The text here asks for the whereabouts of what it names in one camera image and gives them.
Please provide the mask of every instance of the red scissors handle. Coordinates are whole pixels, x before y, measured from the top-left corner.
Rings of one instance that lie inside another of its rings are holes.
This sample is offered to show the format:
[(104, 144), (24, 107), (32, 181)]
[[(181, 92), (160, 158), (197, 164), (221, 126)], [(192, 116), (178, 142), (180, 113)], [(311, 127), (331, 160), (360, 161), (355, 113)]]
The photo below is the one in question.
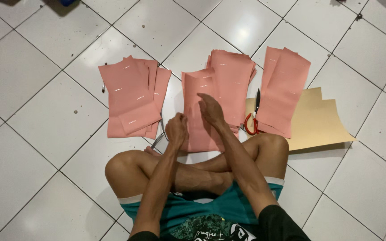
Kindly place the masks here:
[(245, 122), (244, 122), (244, 126), (245, 126), (245, 131), (250, 134), (250, 135), (255, 135), (255, 134), (259, 134), (259, 130), (257, 129), (257, 120), (255, 118), (253, 118), (253, 124), (254, 124), (254, 131), (251, 132), (249, 129), (248, 129), (248, 125), (247, 125), (247, 122), (248, 122), (248, 119), (251, 117), (251, 113), (248, 114), (247, 118), (245, 118)]

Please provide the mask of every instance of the beige paper sheet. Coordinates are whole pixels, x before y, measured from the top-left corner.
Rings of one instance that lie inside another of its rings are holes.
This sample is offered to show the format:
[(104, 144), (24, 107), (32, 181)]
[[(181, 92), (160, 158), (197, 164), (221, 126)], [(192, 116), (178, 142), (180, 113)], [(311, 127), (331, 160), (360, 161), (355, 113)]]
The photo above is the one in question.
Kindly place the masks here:
[[(291, 120), (289, 150), (356, 141), (340, 122), (335, 100), (322, 100), (321, 88), (303, 90)], [(255, 98), (246, 100), (246, 114), (254, 109)]]

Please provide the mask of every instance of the knee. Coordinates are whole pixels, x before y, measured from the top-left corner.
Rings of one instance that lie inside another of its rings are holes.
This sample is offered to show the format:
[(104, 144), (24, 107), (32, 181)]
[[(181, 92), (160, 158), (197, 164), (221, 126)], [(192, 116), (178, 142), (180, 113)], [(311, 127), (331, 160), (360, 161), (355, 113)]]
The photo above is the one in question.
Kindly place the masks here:
[(105, 176), (107, 179), (121, 175), (128, 171), (130, 167), (137, 165), (138, 156), (143, 151), (130, 150), (116, 154), (107, 162), (105, 166)]
[(257, 135), (257, 137), (260, 137), (260, 145), (265, 147), (266, 150), (273, 150), (288, 157), (289, 146), (284, 137), (268, 133)]

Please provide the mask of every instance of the teal shorts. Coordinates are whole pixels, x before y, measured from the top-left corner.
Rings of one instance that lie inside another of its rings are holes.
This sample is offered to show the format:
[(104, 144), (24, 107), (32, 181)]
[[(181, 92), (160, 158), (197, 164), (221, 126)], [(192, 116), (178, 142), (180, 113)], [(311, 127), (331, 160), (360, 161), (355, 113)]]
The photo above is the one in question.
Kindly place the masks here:
[[(271, 177), (265, 177), (265, 179), (278, 200), (284, 180)], [(141, 198), (142, 194), (119, 199), (121, 207), (134, 222)], [(160, 233), (161, 235), (169, 234), (188, 218), (207, 214), (217, 214), (227, 221), (238, 224), (258, 224), (258, 219), (248, 199), (242, 193), (238, 183), (233, 181), (222, 195), (208, 203), (185, 200), (182, 194), (169, 193), (160, 219)]]

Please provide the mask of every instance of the fist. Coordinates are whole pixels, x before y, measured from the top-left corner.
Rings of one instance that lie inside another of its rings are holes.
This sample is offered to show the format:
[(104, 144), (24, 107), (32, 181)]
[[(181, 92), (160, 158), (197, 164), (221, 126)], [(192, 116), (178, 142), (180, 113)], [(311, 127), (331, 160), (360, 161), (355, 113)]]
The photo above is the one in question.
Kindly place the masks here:
[(174, 118), (168, 121), (165, 132), (169, 142), (176, 148), (180, 148), (188, 136), (187, 116), (182, 113), (177, 113)]
[(216, 129), (223, 126), (226, 122), (218, 101), (204, 93), (197, 93), (197, 95), (202, 98), (199, 101), (202, 117)]

